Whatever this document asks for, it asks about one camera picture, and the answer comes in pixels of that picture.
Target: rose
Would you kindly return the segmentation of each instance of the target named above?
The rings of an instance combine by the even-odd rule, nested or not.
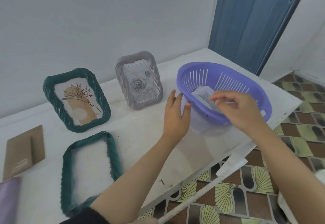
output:
[[[141,80],[135,80],[133,82],[133,88],[138,91],[145,87],[145,84]]]

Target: basket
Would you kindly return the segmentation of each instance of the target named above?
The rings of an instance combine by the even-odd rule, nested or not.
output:
[[[250,78],[224,65],[211,62],[187,63],[178,70],[176,82],[178,89],[191,102],[192,108],[210,123],[228,125],[230,121],[224,114],[209,109],[191,94],[198,86],[209,86],[214,91],[248,93],[256,100],[264,120],[268,121],[271,117],[272,106],[265,91]]]

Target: patterned floor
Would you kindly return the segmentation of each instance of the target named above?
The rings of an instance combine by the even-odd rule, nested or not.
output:
[[[325,168],[325,88],[289,74],[274,83],[303,100],[275,132],[312,170]],[[221,164],[148,210],[138,219],[160,218],[216,178]],[[254,149],[248,163],[226,178],[168,223],[175,224],[282,224],[286,217],[277,206],[278,188],[268,173],[261,152]]]

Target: white wall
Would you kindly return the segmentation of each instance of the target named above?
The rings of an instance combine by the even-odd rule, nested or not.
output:
[[[43,80],[84,67],[100,83],[140,50],[207,47],[216,0],[0,0],[0,117],[46,102]]]
[[[301,0],[260,74],[273,81],[292,70],[325,20],[325,0]]]
[[[294,65],[297,74],[325,86],[325,21]]]

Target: person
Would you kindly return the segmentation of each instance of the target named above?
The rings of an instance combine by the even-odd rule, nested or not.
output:
[[[175,90],[169,95],[158,142],[89,208],[62,224],[126,224],[138,217],[167,157],[189,129],[191,104],[185,104],[181,115],[182,96],[175,97]],[[236,91],[216,91],[210,100],[256,143],[298,223],[325,223],[325,186],[270,129],[256,101],[249,94]],[[158,223],[153,218],[143,222]]]

